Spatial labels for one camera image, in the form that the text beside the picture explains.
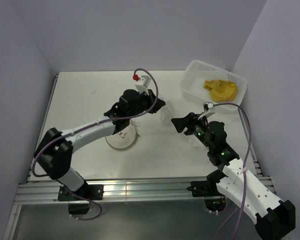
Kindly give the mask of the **yellow bra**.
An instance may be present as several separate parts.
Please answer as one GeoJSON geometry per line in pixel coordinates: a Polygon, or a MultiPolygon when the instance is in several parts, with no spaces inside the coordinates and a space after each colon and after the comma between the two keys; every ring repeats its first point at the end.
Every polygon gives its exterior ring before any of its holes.
{"type": "Polygon", "coordinates": [[[221,79],[206,80],[203,88],[209,91],[213,102],[233,101],[236,99],[238,87],[235,83],[221,79]]]}

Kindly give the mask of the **white bra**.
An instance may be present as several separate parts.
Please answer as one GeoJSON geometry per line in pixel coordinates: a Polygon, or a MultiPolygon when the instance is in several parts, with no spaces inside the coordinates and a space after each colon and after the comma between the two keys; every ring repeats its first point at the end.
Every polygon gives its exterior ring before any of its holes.
{"type": "MultiPolygon", "coordinates": [[[[175,109],[171,101],[165,100],[165,106],[163,106],[159,111],[160,120],[164,126],[172,127],[173,126],[171,119],[175,117],[175,109]]],[[[200,143],[200,141],[195,138],[193,135],[186,136],[183,133],[180,133],[183,139],[185,139],[189,144],[196,149],[204,150],[205,146],[200,143]]]]}

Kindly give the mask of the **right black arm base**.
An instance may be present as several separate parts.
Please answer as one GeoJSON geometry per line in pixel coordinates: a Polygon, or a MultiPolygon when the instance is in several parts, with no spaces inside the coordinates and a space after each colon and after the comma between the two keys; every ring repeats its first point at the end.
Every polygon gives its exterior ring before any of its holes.
{"type": "Polygon", "coordinates": [[[190,186],[186,189],[191,192],[192,197],[222,197],[223,195],[217,190],[217,183],[227,176],[219,170],[210,173],[206,180],[191,181],[190,186]]]}

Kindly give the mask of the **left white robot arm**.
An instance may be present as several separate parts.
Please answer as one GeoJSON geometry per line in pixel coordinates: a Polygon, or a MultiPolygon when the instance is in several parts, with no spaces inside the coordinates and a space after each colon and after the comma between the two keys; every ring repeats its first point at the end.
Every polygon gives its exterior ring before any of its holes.
{"type": "Polygon", "coordinates": [[[85,179],[71,167],[72,155],[98,139],[121,132],[133,118],[155,114],[165,104],[152,90],[147,93],[125,90],[118,102],[95,122],[63,131],[49,129],[34,153],[32,164],[40,165],[44,176],[60,182],[72,197],[81,200],[86,197],[88,188],[85,179]]]}

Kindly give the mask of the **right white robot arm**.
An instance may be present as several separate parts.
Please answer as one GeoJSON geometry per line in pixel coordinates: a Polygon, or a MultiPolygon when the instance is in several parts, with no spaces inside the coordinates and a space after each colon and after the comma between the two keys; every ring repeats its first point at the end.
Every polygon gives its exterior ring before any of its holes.
{"type": "Polygon", "coordinates": [[[193,181],[188,190],[194,197],[223,195],[252,220],[263,240],[280,240],[296,228],[296,208],[271,192],[227,143],[224,123],[208,122],[193,112],[171,120],[176,131],[196,137],[208,150],[207,156],[217,170],[205,181],[193,181]]]}

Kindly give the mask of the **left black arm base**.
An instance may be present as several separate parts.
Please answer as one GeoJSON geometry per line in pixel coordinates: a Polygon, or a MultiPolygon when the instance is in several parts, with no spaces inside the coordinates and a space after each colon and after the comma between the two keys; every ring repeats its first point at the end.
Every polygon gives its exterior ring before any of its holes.
{"type": "Polygon", "coordinates": [[[68,213],[81,221],[93,220],[101,216],[103,208],[96,201],[103,199],[104,186],[102,184],[89,185],[85,183],[76,191],[66,186],[59,188],[57,201],[68,202],[68,213]],[[90,210],[97,208],[95,216],[87,216],[90,210]]]}

